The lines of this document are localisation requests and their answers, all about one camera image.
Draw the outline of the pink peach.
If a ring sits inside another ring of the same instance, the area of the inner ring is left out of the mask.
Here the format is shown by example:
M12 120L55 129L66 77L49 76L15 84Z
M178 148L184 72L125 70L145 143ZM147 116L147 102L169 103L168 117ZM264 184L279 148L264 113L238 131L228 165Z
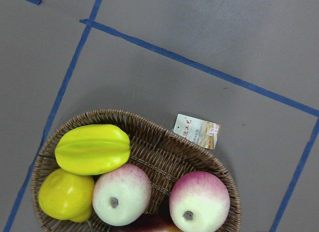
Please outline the pink peach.
M97 216L112 226L125 226L139 218L151 199L146 173L132 164L103 174L95 184L92 204Z

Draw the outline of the basket paper tag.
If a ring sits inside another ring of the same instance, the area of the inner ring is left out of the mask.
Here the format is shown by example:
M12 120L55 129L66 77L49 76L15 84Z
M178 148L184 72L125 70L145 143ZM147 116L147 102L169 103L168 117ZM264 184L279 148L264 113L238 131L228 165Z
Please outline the basket paper tag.
M208 150L214 150L221 125L178 114L173 132Z

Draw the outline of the red mango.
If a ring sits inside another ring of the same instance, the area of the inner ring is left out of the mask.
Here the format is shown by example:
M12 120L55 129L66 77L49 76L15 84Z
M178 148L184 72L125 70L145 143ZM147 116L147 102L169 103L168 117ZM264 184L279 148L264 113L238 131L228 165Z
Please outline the red mango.
M124 232L181 232L170 218L160 215L142 215L122 230Z

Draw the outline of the wicker fruit basket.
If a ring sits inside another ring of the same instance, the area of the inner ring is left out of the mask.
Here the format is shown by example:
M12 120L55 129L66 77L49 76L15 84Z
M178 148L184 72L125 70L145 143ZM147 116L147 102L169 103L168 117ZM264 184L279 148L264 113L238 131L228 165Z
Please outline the wicker fruit basket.
M230 211L222 232L239 232L242 227L241 201L235 182L226 167L199 145L132 112L101 109L82 113L63 123L42 145L31 178L34 213L44 232L109 232L111 226L96 214L84 223L60 221L46 215L38 203L38 191L44 179L58 168L54 150L61 137L74 128L89 124L113 124L125 131L131 140L129 163L148 175L152 196L146 214L161 214L168 210L168 198L175 182L192 171L205 171L218 177L230 196Z

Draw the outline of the yellow starfruit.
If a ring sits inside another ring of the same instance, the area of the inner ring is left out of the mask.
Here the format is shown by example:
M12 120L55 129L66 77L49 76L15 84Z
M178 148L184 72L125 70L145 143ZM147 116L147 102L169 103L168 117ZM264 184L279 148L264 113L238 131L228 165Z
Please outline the yellow starfruit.
M128 161L130 139L115 125L86 125L63 135L54 153L57 164L68 172L83 176L100 175Z

